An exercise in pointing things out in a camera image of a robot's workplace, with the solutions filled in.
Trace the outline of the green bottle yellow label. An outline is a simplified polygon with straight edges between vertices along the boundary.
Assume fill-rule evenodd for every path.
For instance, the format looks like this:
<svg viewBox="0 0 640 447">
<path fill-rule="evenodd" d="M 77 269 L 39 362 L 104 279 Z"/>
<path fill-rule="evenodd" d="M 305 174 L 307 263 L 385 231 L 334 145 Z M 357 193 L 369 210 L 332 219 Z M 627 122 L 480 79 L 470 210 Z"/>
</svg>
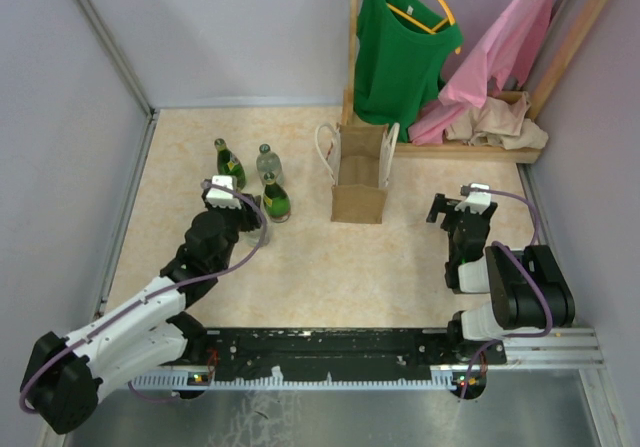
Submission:
<svg viewBox="0 0 640 447">
<path fill-rule="evenodd" d="M 217 151 L 217 171 L 219 175 L 233 176 L 239 190 L 246 186 L 246 173 L 240 160 L 231 152 L 222 138 L 214 141 Z"/>
</svg>

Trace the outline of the clear glass bottle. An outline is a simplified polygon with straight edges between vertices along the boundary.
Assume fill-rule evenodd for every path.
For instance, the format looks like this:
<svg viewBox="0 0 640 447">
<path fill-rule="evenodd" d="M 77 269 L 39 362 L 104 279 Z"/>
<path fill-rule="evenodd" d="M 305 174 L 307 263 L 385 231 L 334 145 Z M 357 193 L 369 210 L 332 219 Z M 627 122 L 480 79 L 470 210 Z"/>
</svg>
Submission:
<svg viewBox="0 0 640 447">
<path fill-rule="evenodd" d="M 256 159 L 256 169 L 262 183 L 265 183 L 264 176 L 271 172 L 274 174 L 279 185 L 284 184 L 284 174 L 280 157 L 272 151 L 269 144 L 259 146 L 259 155 Z"/>
</svg>

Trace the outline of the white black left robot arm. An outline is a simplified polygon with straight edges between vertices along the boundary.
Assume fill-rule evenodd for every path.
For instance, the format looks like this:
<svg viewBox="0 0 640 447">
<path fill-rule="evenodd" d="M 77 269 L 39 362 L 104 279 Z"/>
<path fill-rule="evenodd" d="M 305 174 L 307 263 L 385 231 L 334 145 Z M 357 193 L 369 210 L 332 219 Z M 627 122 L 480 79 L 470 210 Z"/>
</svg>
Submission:
<svg viewBox="0 0 640 447">
<path fill-rule="evenodd" d="M 47 333 L 32 350 L 19 404 L 57 433 L 82 425 L 121 387 L 143 389 L 154 369 L 171 399 L 210 388 L 329 389 L 432 386 L 457 351 L 443 329 L 207 328 L 188 310 L 219 279 L 241 234 L 264 235 L 258 200 L 233 193 L 207 202 L 175 257 L 120 307 L 66 335 Z"/>
</svg>

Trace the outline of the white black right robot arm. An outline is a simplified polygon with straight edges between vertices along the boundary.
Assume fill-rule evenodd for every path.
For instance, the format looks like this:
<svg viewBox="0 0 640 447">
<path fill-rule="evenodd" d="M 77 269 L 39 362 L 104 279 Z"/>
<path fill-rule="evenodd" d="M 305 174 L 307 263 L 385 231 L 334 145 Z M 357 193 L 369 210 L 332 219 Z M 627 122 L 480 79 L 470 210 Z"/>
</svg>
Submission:
<svg viewBox="0 0 640 447">
<path fill-rule="evenodd" d="M 497 207 L 490 194 L 456 200 L 438 193 L 427 217 L 434 223 L 444 216 L 446 286 L 460 295 L 489 296 L 482 306 L 456 313 L 447 326 L 448 354 L 461 363 L 481 352 L 482 341 L 544 336 L 575 319 L 573 295 L 549 246 L 513 251 L 498 241 L 486 243 Z"/>
</svg>

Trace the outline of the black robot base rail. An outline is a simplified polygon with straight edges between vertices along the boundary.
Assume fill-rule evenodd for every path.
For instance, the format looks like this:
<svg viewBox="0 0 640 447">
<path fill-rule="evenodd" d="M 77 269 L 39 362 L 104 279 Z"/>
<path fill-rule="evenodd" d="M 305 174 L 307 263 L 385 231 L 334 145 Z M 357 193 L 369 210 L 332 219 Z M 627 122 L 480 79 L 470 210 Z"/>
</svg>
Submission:
<svg viewBox="0 0 640 447">
<path fill-rule="evenodd" d="M 221 328 L 165 365 L 211 367 L 217 381 L 259 380 L 275 367 L 286 381 L 429 380 L 433 367 L 466 364 L 481 345 L 455 343 L 443 328 Z"/>
</svg>

